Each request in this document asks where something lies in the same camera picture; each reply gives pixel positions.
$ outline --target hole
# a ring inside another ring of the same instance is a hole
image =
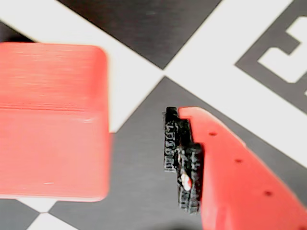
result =
[[[272,196],[273,195],[273,193],[271,191],[264,191],[264,194],[266,196]]]

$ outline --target white tile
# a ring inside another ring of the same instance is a hole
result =
[[[58,1],[0,3],[0,20],[34,41],[96,45],[108,53],[111,132],[122,126],[163,77],[157,66]]]
[[[307,115],[235,66],[291,2],[223,0],[165,73],[307,167]]]
[[[20,198],[18,200],[38,212],[48,212],[57,201],[47,198]]]
[[[27,230],[77,230],[73,226],[52,216],[49,213],[40,214]]]

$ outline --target black and white surface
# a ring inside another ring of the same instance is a hole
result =
[[[92,44],[110,59],[109,196],[0,200],[2,230],[201,230],[163,172],[162,112],[200,106],[307,206],[305,0],[0,0],[0,41]]]

